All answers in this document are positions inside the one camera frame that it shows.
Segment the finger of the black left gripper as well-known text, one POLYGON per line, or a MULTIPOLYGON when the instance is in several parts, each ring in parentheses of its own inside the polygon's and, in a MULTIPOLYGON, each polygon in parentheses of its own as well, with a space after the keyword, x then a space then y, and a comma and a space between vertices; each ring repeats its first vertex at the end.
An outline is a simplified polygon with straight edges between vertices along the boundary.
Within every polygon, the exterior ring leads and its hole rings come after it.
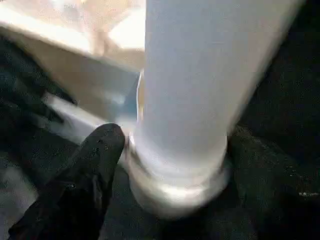
POLYGON ((0 41, 0 129, 12 131, 33 115, 63 123, 44 102, 47 94, 74 100, 35 59, 10 40, 0 41))

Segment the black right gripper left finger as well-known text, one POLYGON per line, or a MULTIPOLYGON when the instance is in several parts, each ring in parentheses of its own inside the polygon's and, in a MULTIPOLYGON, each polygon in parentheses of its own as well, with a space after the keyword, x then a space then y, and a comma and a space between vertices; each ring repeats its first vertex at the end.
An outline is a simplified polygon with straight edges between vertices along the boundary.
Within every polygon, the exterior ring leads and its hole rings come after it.
POLYGON ((125 148, 121 127, 96 128, 8 231, 10 240, 97 240, 125 148))

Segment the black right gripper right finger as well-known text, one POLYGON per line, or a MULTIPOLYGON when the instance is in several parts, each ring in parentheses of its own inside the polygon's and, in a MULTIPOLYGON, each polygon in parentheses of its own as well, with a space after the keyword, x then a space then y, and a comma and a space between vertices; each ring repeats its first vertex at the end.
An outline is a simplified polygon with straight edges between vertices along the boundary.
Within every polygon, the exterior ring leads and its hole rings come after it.
POLYGON ((228 153, 240 204, 261 240, 320 238, 319 164, 299 164, 243 126, 233 129, 228 153))

